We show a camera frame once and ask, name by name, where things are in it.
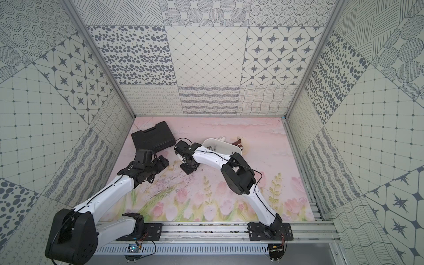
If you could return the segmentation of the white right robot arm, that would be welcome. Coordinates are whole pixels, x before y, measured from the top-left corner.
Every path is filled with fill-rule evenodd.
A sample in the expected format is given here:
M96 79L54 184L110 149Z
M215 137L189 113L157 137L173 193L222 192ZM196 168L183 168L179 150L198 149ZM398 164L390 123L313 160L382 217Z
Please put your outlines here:
M181 159L181 169L191 174L200 165L207 165L221 172L228 187L236 194L245 197L255 211L259 222L251 227L254 233L276 236L280 233L283 224L278 213L267 203L258 188L255 178L257 171L253 170L243 156L237 152L226 155L212 151L199 143L189 145L179 141L174 146L175 154Z

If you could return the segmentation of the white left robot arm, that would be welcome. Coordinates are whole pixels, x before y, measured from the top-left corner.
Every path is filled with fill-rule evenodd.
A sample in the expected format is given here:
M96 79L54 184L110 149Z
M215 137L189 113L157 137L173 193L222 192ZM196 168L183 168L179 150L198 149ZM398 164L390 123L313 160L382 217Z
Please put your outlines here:
M57 264L86 264L103 246L117 241L157 242L162 224L146 224L138 213L124 213L118 220L100 224L101 217L139 184L152 183L169 166L169 161L151 150L138 150L134 160L102 190L72 209L60 210L53 219L45 257Z

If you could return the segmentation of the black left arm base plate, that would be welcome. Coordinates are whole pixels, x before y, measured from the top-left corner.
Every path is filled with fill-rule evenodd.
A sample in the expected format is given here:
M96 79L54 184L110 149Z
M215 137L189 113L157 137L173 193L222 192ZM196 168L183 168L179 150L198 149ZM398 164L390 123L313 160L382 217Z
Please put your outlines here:
M117 241L159 241L161 237L162 226L162 223L136 224L134 231L131 234L122 236L118 238Z

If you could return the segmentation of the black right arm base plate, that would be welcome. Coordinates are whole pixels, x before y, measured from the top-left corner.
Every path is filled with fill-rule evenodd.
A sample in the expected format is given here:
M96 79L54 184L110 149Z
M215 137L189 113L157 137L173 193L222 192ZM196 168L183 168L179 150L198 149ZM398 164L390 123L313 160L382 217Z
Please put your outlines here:
M249 222L247 224L249 239L251 241L293 241L294 236L289 223L275 223L266 226L262 223Z

